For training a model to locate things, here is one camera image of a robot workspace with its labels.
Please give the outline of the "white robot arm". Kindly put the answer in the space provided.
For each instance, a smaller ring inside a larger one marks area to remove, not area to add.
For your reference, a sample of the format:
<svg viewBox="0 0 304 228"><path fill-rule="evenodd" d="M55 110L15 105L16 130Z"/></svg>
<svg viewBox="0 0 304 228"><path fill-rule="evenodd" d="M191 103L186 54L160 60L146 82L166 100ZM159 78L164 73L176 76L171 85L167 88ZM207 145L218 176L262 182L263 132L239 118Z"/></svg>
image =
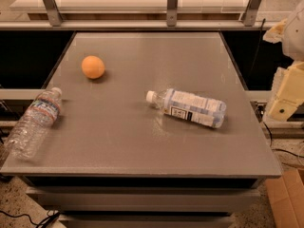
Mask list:
<svg viewBox="0 0 304 228"><path fill-rule="evenodd" d="M263 40L281 43L284 55L293 59L286 69L276 70L266 116L287 121L304 103L304 1L286 18L268 29Z"/></svg>

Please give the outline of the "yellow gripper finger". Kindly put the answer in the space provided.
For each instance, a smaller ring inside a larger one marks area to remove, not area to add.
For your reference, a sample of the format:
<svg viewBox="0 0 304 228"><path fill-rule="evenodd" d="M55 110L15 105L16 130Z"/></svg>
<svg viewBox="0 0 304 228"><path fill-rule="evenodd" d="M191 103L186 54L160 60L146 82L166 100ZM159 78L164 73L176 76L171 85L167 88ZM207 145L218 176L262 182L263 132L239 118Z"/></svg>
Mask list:
<svg viewBox="0 0 304 228"><path fill-rule="evenodd" d="M263 35L263 40L273 44L281 42L286 23L287 19L283 19L280 22L276 23L273 27L265 32Z"/></svg>
<svg viewBox="0 0 304 228"><path fill-rule="evenodd" d="M295 61L275 73L266 116L286 122L304 103L304 62Z"/></svg>

